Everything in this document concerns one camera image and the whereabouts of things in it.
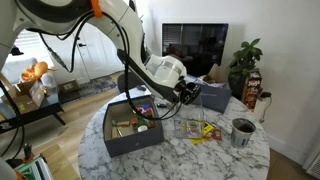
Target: marble table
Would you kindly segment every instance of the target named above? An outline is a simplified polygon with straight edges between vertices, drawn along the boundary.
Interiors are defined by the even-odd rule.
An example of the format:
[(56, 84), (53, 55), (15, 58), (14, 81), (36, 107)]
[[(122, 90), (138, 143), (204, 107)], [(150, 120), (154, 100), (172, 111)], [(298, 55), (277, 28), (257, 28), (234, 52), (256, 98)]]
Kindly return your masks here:
[[(132, 97), (144, 95), (130, 90)], [(126, 99), (120, 94), (110, 102)], [(91, 119), (79, 148), (82, 179), (266, 179), (269, 170), (269, 144), (260, 123), (238, 100), (231, 98), (224, 114), (205, 109), (205, 119), (222, 131), (222, 141), (193, 145), (173, 134), (173, 119), (163, 121), (165, 142), (110, 158), (103, 141), (102, 123), (108, 104)], [(164, 114), (167, 109), (159, 109)], [(231, 121), (247, 118), (257, 130), (246, 148), (231, 145)]]

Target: gray storage box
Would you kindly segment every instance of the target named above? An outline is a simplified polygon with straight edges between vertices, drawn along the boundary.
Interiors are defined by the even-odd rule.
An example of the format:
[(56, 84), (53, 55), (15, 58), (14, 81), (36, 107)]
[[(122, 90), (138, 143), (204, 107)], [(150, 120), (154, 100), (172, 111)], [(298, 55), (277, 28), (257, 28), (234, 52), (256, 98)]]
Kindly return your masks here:
[[(150, 104), (155, 117), (159, 117), (151, 96), (132, 98), (134, 105)], [(112, 139), (112, 120), (123, 122), (136, 117), (128, 100), (110, 103), (103, 121), (104, 142), (110, 157), (119, 156), (148, 146), (156, 145), (164, 141), (161, 122), (147, 131), (137, 132), (131, 135)]]

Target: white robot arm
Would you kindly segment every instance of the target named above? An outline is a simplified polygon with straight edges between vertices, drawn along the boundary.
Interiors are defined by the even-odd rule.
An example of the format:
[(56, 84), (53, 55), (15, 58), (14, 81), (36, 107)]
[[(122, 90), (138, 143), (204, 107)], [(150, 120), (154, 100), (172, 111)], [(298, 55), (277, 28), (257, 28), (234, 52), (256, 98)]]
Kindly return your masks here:
[[(76, 22), (92, 11), (95, 0), (69, 0), (65, 5), (56, 5), (56, 1), (46, 0), (2, 0), (0, 7), (0, 68), (9, 54), (14, 41), (23, 29), (32, 29), (52, 35), (64, 34), (72, 29)], [(118, 49), (120, 60), (129, 63), (131, 71), (136, 73), (157, 97), (177, 103), (188, 104), (199, 94), (193, 85), (185, 86), (183, 78), (186, 68), (171, 57), (151, 58), (143, 64), (143, 29), (137, 14), (122, 0), (99, 0), (103, 16), (91, 18), (88, 23), (106, 34)], [(184, 98), (178, 98), (174, 90), (186, 91)]]

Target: small toy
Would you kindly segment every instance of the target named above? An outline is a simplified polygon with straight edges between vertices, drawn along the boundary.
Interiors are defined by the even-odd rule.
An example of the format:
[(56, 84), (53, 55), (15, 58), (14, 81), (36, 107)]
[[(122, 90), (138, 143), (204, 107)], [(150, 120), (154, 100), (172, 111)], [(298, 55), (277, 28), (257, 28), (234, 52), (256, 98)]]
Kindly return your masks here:
[(48, 70), (53, 69), (49, 69), (48, 64), (44, 61), (38, 62), (37, 64), (32, 64), (29, 69), (25, 69), (21, 73), (20, 83), (39, 80)]

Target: television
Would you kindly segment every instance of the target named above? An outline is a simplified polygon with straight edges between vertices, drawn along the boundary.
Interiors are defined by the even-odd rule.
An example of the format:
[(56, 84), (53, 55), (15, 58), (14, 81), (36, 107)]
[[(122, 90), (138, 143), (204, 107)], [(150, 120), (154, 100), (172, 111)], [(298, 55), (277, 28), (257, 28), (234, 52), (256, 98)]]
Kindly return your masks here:
[(220, 66), (228, 24), (163, 23), (162, 56), (178, 58), (192, 76), (208, 74)]

